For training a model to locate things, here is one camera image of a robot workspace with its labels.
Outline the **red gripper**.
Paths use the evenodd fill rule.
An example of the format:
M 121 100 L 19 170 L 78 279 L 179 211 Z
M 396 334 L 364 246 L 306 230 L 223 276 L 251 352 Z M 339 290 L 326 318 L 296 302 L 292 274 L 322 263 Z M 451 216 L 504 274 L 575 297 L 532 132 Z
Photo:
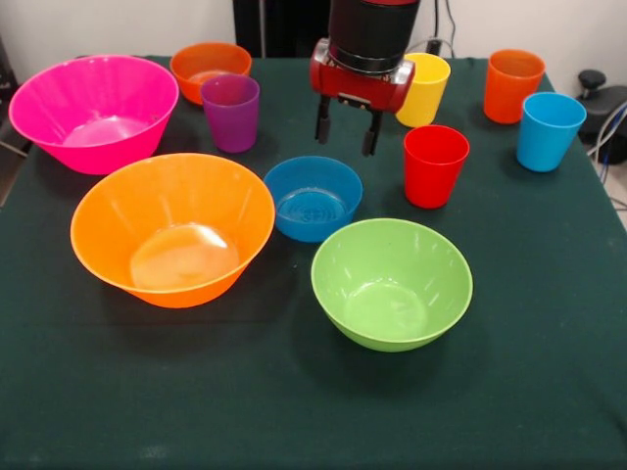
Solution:
M 362 141 L 362 155 L 375 154 L 383 113 L 397 112 L 409 92 L 415 73 L 415 64 L 401 60 L 388 73 L 363 74 L 348 70 L 329 60 L 310 60 L 310 80 L 313 90 L 320 95 L 314 139 L 326 144 L 330 129 L 330 101 L 348 100 L 371 110 L 371 122 Z

